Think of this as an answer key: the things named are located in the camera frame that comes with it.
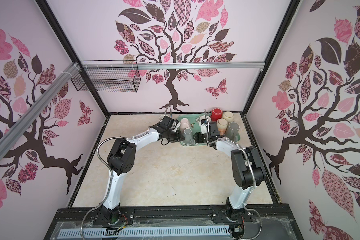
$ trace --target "wall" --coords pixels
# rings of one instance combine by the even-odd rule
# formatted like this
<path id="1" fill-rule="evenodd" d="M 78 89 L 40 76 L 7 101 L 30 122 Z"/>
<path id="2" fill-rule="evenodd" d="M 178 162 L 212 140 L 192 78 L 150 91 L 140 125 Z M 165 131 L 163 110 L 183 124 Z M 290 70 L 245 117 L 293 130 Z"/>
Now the wall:
<path id="1" fill-rule="evenodd" d="M 70 62 L 34 1 L 0 1 L 0 138 Z M 61 89 L 0 162 L 0 239 L 44 237 L 103 122 L 90 93 Z"/>
<path id="2" fill-rule="evenodd" d="M 248 117 L 304 239 L 360 239 L 360 0 L 302 3 Z"/>
<path id="3" fill-rule="evenodd" d="M 81 60 L 137 59 L 143 64 L 198 58 L 264 61 L 289 1 L 59 0 L 49 4 Z M 172 23 L 178 23 L 178 31 Z M 130 42 L 124 31 L 130 33 Z M 217 106 L 242 111 L 258 69 L 188 69 L 167 71 L 168 77 L 165 73 L 140 71 L 137 93 L 99 94 L 110 112 L 163 112 L 166 106 L 178 111 Z"/>

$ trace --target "butterfly decal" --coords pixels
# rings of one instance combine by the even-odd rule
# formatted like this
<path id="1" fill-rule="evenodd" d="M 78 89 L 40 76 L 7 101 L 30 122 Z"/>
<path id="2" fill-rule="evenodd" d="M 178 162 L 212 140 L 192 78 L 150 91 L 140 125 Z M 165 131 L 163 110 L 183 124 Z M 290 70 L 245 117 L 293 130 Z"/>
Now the butterfly decal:
<path id="1" fill-rule="evenodd" d="M 226 78 L 224 78 L 220 83 L 219 86 L 217 88 L 206 88 L 205 90 L 209 93 L 212 93 L 212 96 L 216 97 L 220 95 L 220 93 L 227 93 L 227 88 L 226 88 Z"/>
<path id="2" fill-rule="evenodd" d="M 82 116 L 79 118 L 79 121 L 77 122 L 77 125 L 83 125 L 88 124 L 91 122 L 91 118 L 89 117 L 89 115 L 91 114 L 91 109 L 89 107 L 86 107 L 85 104 L 80 100 L 80 108 L 81 111 L 83 112 Z"/>

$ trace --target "green tray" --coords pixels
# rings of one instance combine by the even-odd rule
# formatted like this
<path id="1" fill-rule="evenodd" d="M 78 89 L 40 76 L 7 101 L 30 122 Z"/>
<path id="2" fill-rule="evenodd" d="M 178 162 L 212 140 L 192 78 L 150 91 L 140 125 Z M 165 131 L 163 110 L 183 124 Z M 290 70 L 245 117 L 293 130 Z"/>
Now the green tray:
<path id="1" fill-rule="evenodd" d="M 202 132 L 198 120 L 200 119 L 201 116 L 203 116 L 203 113 L 199 113 L 199 114 L 184 114 L 184 115 L 180 115 L 177 117 L 177 120 L 180 122 L 183 118 L 187 118 L 189 121 L 189 124 L 191 126 L 192 129 L 192 135 L 195 135 L 196 132 Z M 235 142 L 240 141 L 240 134 L 237 134 L 237 137 L 235 139 Z M 183 145 L 184 147 L 193 147 L 193 146 L 187 146 L 185 144 L 183 144 L 183 142 L 180 142 L 181 145 Z M 206 143 L 197 143 L 194 146 L 201 146 L 201 145 L 206 145 Z"/>

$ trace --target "gray mug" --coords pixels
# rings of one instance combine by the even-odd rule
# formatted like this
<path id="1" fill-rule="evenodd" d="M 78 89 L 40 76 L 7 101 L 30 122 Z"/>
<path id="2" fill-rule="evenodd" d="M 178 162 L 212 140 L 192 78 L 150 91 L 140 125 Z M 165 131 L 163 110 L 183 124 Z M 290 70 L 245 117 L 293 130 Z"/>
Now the gray mug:
<path id="1" fill-rule="evenodd" d="M 239 130 L 240 126 L 237 122 L 230 122 L 224 135 L 230 140 L 235 141 Z"/>
<path id="2" fill-rule="evenodd" d="M 195 140 L 193 139 L 192 129 L 190 129 L 190 128 L 184 129 L 183 136 L 185 137 L 185 140 L 183 141 L 183 143 L 185 145 L 191 145 L 191 146 L 195 145 Z"/>

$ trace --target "red mug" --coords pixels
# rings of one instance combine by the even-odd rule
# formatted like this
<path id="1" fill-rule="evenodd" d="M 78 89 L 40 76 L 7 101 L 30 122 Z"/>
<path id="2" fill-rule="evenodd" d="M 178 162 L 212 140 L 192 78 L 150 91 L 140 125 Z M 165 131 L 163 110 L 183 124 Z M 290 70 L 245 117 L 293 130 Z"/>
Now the red mug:
<path id="1" fill-rule="evenodd" d="M 223 111 L 220 108 L 214 108 L 212 110 L 211 119 L 212 121 L 216 122 L 221 118 L 222 115 L 223 115 Z"/>

